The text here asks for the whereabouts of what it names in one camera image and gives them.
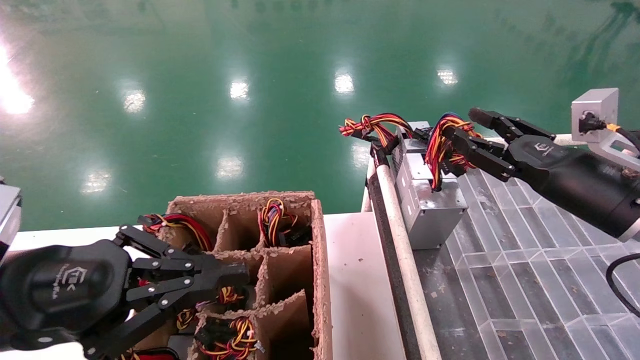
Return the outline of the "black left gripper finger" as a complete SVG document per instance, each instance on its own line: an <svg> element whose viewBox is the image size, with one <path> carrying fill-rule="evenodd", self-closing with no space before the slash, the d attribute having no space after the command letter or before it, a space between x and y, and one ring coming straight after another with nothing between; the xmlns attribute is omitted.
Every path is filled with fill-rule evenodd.
<svg viewBox="0 0 640 360"><path fill-rule="evenodd" d="M130 319L82 340L85 358L115 358L174 321L178 313L214 300L222 287L248 284L246 277L179 277L135 287L126 292L124 308L136 309Z"/></svg>
<svg viewBox="0 0 640 360"><path fill-rule="evenodd" d="M134 260L132 269L143 280L168 281L180 277L203 276L211 281L248 281L249 269L242 262L225 264L206 253L190 254L132 225L122 225L116 245L134 248L148 258Z"/></svg>

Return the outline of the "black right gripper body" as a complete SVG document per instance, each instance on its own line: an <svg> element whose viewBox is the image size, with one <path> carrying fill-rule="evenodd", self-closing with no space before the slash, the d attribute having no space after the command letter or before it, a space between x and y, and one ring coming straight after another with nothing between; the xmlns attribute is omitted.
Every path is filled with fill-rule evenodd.
<svg viewBox="0 0 640 360"><path fill-rule="evenodd" d="M525 135L503 155L513 177L542 198L618 240L639 238L640 183L596 153Z"/></svg>

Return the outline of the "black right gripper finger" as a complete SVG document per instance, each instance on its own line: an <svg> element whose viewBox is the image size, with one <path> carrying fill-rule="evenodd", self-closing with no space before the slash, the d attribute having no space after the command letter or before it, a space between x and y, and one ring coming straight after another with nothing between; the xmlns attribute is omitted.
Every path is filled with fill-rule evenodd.
<svg viewBox="0 0 640 360"><path fill-rule="evenodd" d="M480 169L501 182L507 182L515 167L502 157L506 147L488 141L469 126L448 126L443 130L445 152L443 171L461 177L473 169Z"/></svg>
<svg viewBox="0 0 640 360"><path fill-rule="evenodd" d="M487 111L473 107L468 111L468 117L474 123L493 130L505 139L507 144L525 135L540 136L555 141L556 135L519 117L507 116L496 111Z"/></svg>

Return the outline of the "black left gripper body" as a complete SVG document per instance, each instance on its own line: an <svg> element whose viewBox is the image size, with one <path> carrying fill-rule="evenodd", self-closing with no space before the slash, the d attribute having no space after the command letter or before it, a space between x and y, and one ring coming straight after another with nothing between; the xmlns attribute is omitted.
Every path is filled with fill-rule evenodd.
<svg viewBox="0 0 640 360"><path fill-rule="evenodd" d="M1 350L39 350L123 324L131 264L110 240L10 252L1 264Z"/></svg>

